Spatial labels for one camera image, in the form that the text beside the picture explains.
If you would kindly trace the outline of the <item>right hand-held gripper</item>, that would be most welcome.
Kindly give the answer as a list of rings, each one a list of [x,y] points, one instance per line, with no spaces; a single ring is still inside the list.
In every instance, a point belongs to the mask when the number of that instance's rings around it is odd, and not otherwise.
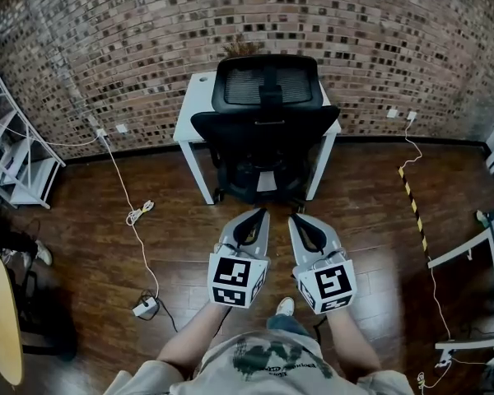
[[[306,214],[288,220],[297,288],[315,314],[348,307],[357,294],[352,260],[335,229]]]

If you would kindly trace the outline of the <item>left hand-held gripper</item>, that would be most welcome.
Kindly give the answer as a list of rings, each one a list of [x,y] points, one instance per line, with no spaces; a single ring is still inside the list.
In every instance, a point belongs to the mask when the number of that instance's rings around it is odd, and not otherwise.
[[[210,253],[207,287],[215,304],[247,309],[266,281],[270,214],[266,208],[245,211],[230,220]]]

